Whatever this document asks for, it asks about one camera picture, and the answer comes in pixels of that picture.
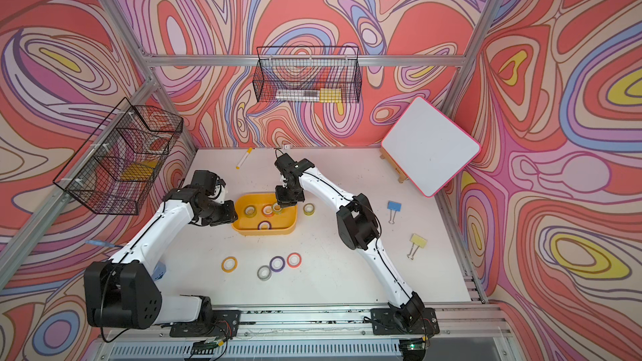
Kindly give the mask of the yellow-green tape roll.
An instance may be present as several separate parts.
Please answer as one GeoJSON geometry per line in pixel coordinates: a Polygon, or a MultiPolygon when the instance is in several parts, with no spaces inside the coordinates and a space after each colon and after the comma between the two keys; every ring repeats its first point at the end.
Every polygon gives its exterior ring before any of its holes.
{"type": "Polygon", "coordinates": [[[274,214],[280,214],[283,211],[283,208],[278,203],[274,203],[272,209],[274,214]]]}
{"type": "Polygon", "coordinates": [[[315,212],[315,206],[313,203],[306,203],[303,206],[303,212],[306,216],[312,216],[315,212]]]}
{"type": "Polygon", "coordinates": [[[257,208],[252,205],[247,206],[243,211],[243,215],[247,218],[255,217],[257,215],[257,208]]]}

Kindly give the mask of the red tape roll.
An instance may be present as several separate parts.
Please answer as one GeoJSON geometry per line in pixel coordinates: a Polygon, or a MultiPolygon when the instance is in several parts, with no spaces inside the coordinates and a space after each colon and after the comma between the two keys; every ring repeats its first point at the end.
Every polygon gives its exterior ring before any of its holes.
{"type": "Polygon", "coordinates": [[[272,217],[274,215],[274,208],[272,205],[266,205],[262,208],[262,214],[264,217],[272,217]]]}
{"type": "Polygon", "coordinates": [[[291,268],[298,268],[302,264],[302,257],[297,252],[292,252],[286,259],[287,265],[291,268]]]}

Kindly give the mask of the yellow plastic storage box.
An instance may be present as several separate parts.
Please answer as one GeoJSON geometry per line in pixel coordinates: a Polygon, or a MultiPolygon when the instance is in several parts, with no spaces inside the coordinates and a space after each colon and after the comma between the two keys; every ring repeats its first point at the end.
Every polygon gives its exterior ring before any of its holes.
{"type": "Polygon", "coordinates": [[[243,236],[277,236],[291,233],[298,218],[297,207],[283,208],[280,214],[264,217],[262,208],[274,203],[277,203],[276,196],[271,192],[250,193],[239,197],[235,201],[238,220],[232,224],[233,229],[243,236]],[[250,205],[257,208],[257,215],[247,218],[243,215],[243,211],[250,205]],[[269,221],[272,224],[272,229],[259,231],[257,226],[262,221],[269,221]]]}

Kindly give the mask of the purple tape roll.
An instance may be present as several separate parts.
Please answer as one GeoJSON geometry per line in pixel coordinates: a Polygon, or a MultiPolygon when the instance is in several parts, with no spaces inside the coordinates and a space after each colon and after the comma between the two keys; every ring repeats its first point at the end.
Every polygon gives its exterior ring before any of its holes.
{"type": "Polygon", "coordinates": [[[272,229],[272,224],[269,221],[262,221],[258,224],[257,229],[259,231],[267,231],[272,229]]]}
{"type": "Polygon", "coordinates": [[[282,256],[275,256],[269,262],[269,268],[272,272],[282,272],[286,266],[287,262],[282,256]]]}

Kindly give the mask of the orange tape roll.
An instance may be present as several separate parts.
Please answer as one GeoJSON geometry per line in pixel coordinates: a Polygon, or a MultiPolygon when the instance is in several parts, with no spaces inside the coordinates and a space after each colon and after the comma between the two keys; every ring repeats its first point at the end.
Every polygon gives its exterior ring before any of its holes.
{"type": "Polygon", "coordinates": [[[221,264],[221,269],[225,273],[234,272],[237,269],[237,259],[235,257],[226,257],[221,264]]]}

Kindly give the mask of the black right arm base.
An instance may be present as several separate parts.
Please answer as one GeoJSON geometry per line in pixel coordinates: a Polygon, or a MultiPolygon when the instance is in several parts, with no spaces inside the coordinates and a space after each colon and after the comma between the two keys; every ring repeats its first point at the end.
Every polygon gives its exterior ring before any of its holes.
{"type": "Polygon", "coordinates": [[[383,335],[426,335],[431,338],[441,332],[435,309],[424,308],[422,319],[410,328],[400,328],[394,318],[392,309],[371,309],[369,315],[363,317],[363,322],[372,326],[375,336],[383,335]]]}

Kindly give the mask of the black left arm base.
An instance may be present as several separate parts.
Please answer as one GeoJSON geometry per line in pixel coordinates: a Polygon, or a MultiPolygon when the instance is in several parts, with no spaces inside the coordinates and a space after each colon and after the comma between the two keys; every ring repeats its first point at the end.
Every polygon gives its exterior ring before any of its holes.
{"type": "Polygon", "coordinates": [[[234,338],[240,325],[239,310],[211,310],[202,312],[192,322],[170,325],[172,338],[234,338]]]}

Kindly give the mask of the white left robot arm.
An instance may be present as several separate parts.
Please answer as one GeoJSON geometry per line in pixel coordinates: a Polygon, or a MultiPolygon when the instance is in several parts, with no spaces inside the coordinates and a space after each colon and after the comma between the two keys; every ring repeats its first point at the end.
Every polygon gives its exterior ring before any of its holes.
{"type": "Polygon", "coordinates": [[[216,227],[237,220],[227,184],[209,170],[168,192],[149,222],[106,261],[85,269],[86,316],[99,329],[148,329],[193,323],[209,314],[208,298],[163,294],[153,278],[167,248],[186,227],[216,227]]]}

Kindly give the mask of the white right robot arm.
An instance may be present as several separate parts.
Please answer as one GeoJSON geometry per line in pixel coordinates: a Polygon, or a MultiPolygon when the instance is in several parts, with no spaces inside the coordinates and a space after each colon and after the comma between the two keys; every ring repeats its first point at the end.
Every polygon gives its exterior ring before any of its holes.
{"type": "Polygon", "coordinates": [[[275,187],[277,203],[283,208],[294,207],[304,202],[309,192],[334,210],[341,242],[369,264],[386,291],[396,328],[404,333],[416,327],[426,331],[425,304],[386,252],[381,241],[381,222],[369,198],[340,188],[308,159],[294,160],[281,150],[275,153],[275,166],[282,181],[275,187]]]}

